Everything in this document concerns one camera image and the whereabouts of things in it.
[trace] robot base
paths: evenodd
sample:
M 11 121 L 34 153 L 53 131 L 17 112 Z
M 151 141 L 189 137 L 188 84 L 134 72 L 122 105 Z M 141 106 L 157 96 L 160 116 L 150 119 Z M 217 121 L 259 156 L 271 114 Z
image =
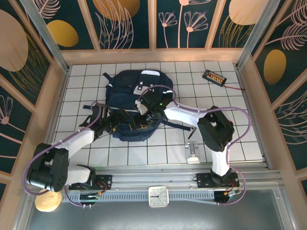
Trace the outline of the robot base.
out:
M 235 172 L 229 174 L 228 179 L 234 183 L 235 186 L 240 187 L 238 175 Z M 231 188 L 232 185 L 228 181 L 225 184 L 217 185 L 213 180 L 212 174 L 209 173 L 197 173 L 196 179 L 198 188 Z
M 69 190 L 101 190 L 99 183 L 103 186 L 104 189 L 106 184 L 106 190 L 110 190 L 112 186 L 112 175 L 96 175 L 95 184 L 93 186 L 80 185 L 80 183 L 75 183 L 69 186 Z

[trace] red wire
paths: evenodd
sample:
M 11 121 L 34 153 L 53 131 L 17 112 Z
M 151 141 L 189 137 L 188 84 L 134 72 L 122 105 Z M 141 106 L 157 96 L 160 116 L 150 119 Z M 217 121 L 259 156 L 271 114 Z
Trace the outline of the red wire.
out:
M 232 86 L 226 86 L 226 85 L 224 85 L 224 87 L 230 88 L 230 89 L 234 89 L 234 90 L 243 90 L 243 91 L 245 91 L 245 89 L 236 88 L 236 87 L 232 87 Z

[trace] cable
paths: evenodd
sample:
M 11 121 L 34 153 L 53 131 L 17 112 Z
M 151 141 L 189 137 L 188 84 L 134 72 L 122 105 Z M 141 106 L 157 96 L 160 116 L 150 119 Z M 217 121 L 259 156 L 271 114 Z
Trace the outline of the cable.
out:
M 106 135 L 104 135 L 104 136 L 98 137 L 96 140 L 98 140 L 98 139 L 100 139 L 100 138 L 104 138 L 104 137 L 109 136 L 109 135 L 111 135 L 111 134 L 108 133 L 108 134 L 106 134 Z
M 168 87 L 168 86 L 166 86 L 166 85 L 153 85 L 153 86 L 151 86 L 151 87 L 148 87 L 148 88 L 147 88 L 146 90 L 144 90 L 144 91 L 142 92 L 142 94 L 139 96 L 138 101 L 140 101 L 141 97 L 142 97 L 147 91 L 149 91 L 150 89 L 155 88 L 155 87 L 163 87 L 163 88 L 167 88 L 167 89 L 171 90 L 171 91 L 173 92 L 173 94 L 174 94 L 174 104 L 175 104 L 178 108 L 182 108 L 182 109 L 185 109 L 185 110 L 190 111 L 190 112 L 194 112 L 194 113 L 196 112 L 196 113 L 198 113 L 198 114 L 202 114 L 202 113 L 211 113 L 211 112 L 216 112 L 216 111 L 238 110 L 238 111 L 240 111 L 240 112 L 242 112 L 242 113 L 244 113 L 244 114 L 246 115 L 246 117 L 248 118 L 248 128 L 246 129 L 246 131 L 245 131 L 240 137 L 238 137 L 236 140 L 234 140 L 233 142 L 231 142 L 231 143 L 228 145 L 227 149 L 226 149 L 226 162 L 227 162 L 229 168 L 231 168 L 232 170 L 236 171 L 236 172 L 242 177 L 243 182 L 244 182 L 244 190 L 243 190 L 242 196 L 241 196 L 238 200 L 236 200 L 236 201 L 234 201 L 234 202 L 231 202 L 231 203 L 226 203 L 226 204 L 224 204 L 224 205 L 231 205 L 231 204 L 235 204 L 235 203 L 237 203 L 238 201 L 240 201 L 240 200 L 244 197 L 245 192 L 246 192 L 246 179 L 245 179 L 245 177 L 243 176 L 243 174 L 242 174 L 238 169 L 236 169 L 236 168 L 234 168 L 234 167 L 232 167 L 232 166 L 230 165 L 230 163 L 229 163 L 229 149 L 230 149 L 230 147 L 232 147 L 236 142 L 238 142 L 239 140 L 241 140 L 241 139 L 249 132 L 249 130 L 250 130 L 250 128 L 251 128 L 251 119 L 250 119 L 249 114 L 248 114 L 245 110 L 243 110 L 243 109 L 241 109 L 241 108 L 238 108 L 238 107 L 221 107 L 221 108 L 208 109 L 208 110 L 187 108 L 187 107 L 185 107 L 185 106 L 182 106 L 181 104 L 179 104 L 179 103 L 176 101 L 176 98 L 177 98 L 176 92 L 175 92 L 172 88 L 170 88 L 170 87 Z
M 228 86 L 228 85 L 224 85 L 225 88 L 229 88 L 229 89 L 234 89 L 234 90 L 242 90 L 245 91 L 245 89 L 243 88 L 237 88 L 237 87 L 232 87 L 232 86 Z
M 28 193 L 29 195 L 32 195 L 32 196 L 40 196 L 40 195 L 43 195 L 47 192 L 49 192 L 48 190 L 46 191 L 43 191 L 41 193 L 34 193 L 32 191 L 30 191 L 27 186 L 26 186 L 26 175 L 27 175 L 27 172 L 30 168 L 30 165 L 37 159 L 39 158 L 40 156 L 42 156 L 43 154 L 45 154 L 46 152 L 52 150 L 53 148 L 65 143 L 67 140 L 71 139 L 72 137 L 76 136 L 78 133 L 81 133 L 83 130 L 85 130 L 86 128 L 89 128 L 90 126 L 92 126 L 93 124 L 95 124 L 95 122 L 99 119 L 100 115 L 101 115 L 101 106 L 98 102 L 92 102 L 91 103 L 91 110 L 93 110 L 93 105 L 94 104 L 98 104 L 99 106 L 99 113 L 97 115 L 97 117 L 94 119 L 94 121 L 92 121 L 91 123 L 89 123 L 86 127 L 82 128 L 81 130 L 78 130 L 76 132 L 74 132 L 73 134 L 71 134 L 70 136 L 68 136 L 67 138 L 65 138 L 63 141 L 60 141 L 56 144 L 53 144 L 52 146 L 48 147 L 47 149 L 39 152 L 38 154 L 36 154 L 28 163 L 27 165 L 25 166 L 24 168 L 24 171 L 23 171 L 23 174 L 22 174 L 22 178 L 21 178 L 21 182 L 22 182 L 22 185 L 23 185 L 23 188 L 24 188 L 24 191 L 26 193 Z
M 240 176 L 242 177 L 243 182 L 244 182 L 244 189 L 243 189 L 243 194 L 242 194 L 242 196 L 241 196 L 238 200 L 236 200 L 236 201 L 234 201 L 234 202 L 226 203 L 226 204 L 224 204 L 224 205 L 232 205 L 232 204 L 235 204 L 235 203 L 239 202 L 240 200 L 242 200 L 242 198 L 244 197 L 245 192 L 246 192 L 246 180 L 245 180 L 245 177 L 243 176 L 243 174 L 242 174 L 238 169 L 232 167 L 232 166 L 230 165 L 230 163 L 229 163 L 229 148 L 230 148 L 230 147 L 228 146 L 227 151 L 226 151 L 226 163 L 228 164 L 229 168 L 231 168 L 232 170 L 235 170 L 238 174 L 240 174 Z
M 65 186 L 64 186 L 64 192 L 65 192 L 65 195 L 66 195 L 68 201 L 69 201 L 72 205 L 75 205 L 75 206 L 77 206 L 77 207 L 86 207 L 85 205 L 83 206 L 82 204 L 76 204 L 75 202 L 73 202 L 73 201 L 69 198 L 69 195 L 68 195 L 68 192 L 67 192 L 67 186 L 68 186 L 68 185 L 65 185 Z
M 176 98 L 177 98 L 176 92 L 175 92 L 172 88 L 170 88 L 170 87 L 168 87 L 168 86 L 166 86 L 166 85 L 153 85 L 153 86 L 151 86 L 151 87 L 148 87 L 146 90 L 144 90 L 144 91 L 141 93 L 141 95 L 140 95 L 139 98 L 138 98 L 138 101 L 140 101 L 141 97 L 143 97 L 144 94 L 147 93 L 147 91 L 149 91 L 150 89 L 155 88 L 155 87 L 163 87 L 163 88 L 166 88 L 166 89 L 171 90 L 171 91 L 173 92 L 173 94 L 174 94 L 174 104 L 175 104 L 178 108 L 182 108 L 182 109 L 185 109 L 185 110 L 190 111 L 190 112 L 193 112 L 193 113 L 203 114 L 203 113 L 211 113 L 211 112 L 216 112 L 216 111 L 228 111 L 228 110 L 238 110 L 238 111 L 244 113 L 244 114 L 246 115 L 246 117 L 248 118 L 248 128 L 247 128 L 246 131 L 242 134 L 242 136 L 240 136 L 239 138 L 237 138 L 236 140 L 234 140 L 233 142 L 231 142 L 230 145 L 228 145 L 228 149 L 229 149 L 231 146 L 233 146 L 236 142 L 238 142 L 239 140 L 241 140 L 241 139 L 249 132 L 249 130 L 250 130 L 250 128 L 251 128 L 251 120 L 250 120 L 250 117 L 249 117 L 248 113 L 247 113 L 245 110 L 243 110 L 243 109 L 241 109 L 241 108 L 238 108 L 238 107 L 230 107 L 230 106 L 229 106 L 229 107 L 216 108 L 216 109 L 207 109 L 207 110 L 206 110 L 206 109 L 198 109 L 198 108 L 197 108 L 197 109 L 187 108 L 187 107 L 185 107 L 185 106 L 179 104 L 179 103 L 176 101 Z

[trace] white clock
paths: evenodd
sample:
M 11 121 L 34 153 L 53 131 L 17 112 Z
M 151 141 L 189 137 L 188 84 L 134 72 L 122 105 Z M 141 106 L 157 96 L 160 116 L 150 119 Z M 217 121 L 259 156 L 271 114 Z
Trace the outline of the white clock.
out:
M 166 207 L 169 203 L 168 189 L 165 186 L 154 186 L 148 189 L 150 207 Z

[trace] white tile floor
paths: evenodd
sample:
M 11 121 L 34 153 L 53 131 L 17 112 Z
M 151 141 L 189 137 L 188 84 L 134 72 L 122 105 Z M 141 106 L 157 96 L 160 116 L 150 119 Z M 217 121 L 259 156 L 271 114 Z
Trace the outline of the white tile floor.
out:
M 222 88 L 202 78 L 206 69 L 215 71 L 227 78 L 228 86 L 239 87 L 239 83 L 230 61 L 196 61 L 196 62 L 156 62 L 123 63 L 102 65 L 73 66 L 55 133 L 55 140 L 60 140 L 78 129 L 90 110 L 83 105 L 92 101 L 105 102 L 105 86 L 108 84 L 102 75 L 107 72 L 111 77 L 127 69 L 158 69 L 167 74 L 174 83 L 174 90 L 181 103 L 199 108 L 236 106 L 247 109 L 242 91 Z M 235 125 L 233 138 L 242 135 L 248 121 L 241 112 L 224 112 Z M 184 145 L 190 132 L 160 125 L 159 129 L 144 142 L 122 142 L 110 135 L 96 140 L 76 153 L 70 163 L 89 166 L 121 166 L 147 164 L 186 163 Z M 204 146 L 201 134 L 197 130 L 189 141 L 199 145 L 201 162 L 212 162 L 211 151 Z M 230 151 L 230 161 L 262 161 L 254 130 Z

